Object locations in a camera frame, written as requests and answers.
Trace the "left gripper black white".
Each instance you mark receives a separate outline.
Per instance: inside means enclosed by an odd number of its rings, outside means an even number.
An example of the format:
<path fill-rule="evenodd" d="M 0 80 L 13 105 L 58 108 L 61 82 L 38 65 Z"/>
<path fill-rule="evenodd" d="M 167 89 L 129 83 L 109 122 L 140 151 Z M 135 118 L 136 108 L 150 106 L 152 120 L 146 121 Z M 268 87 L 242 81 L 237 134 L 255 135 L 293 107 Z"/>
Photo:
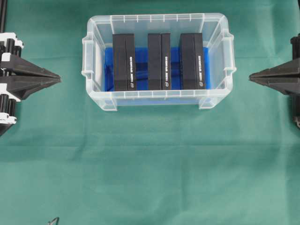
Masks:
<path fill-rule="evenodd" d="M 23 58 L 22 41 L 15 33 L 0 35 L 0 134 L 6 133 L 17 121 L 16 103 L 31 94 L 60 83 L 59 75 Z"/>

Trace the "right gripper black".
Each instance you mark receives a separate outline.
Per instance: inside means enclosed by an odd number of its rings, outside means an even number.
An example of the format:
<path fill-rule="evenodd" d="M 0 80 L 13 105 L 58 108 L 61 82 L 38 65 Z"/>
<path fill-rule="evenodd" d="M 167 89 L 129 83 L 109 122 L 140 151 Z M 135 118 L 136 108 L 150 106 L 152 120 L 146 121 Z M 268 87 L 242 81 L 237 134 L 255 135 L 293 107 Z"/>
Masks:
<path fill-rule="evenodd" d="M 291 38 L 292 59 L 289 62 L 253 73 L 250 81 L 277 90 L 292 97 L 293 122 L 300 128 L 300 79 L 299 78 L 271 78 L 293 77 L 300 75 L 300 35 Z"/>

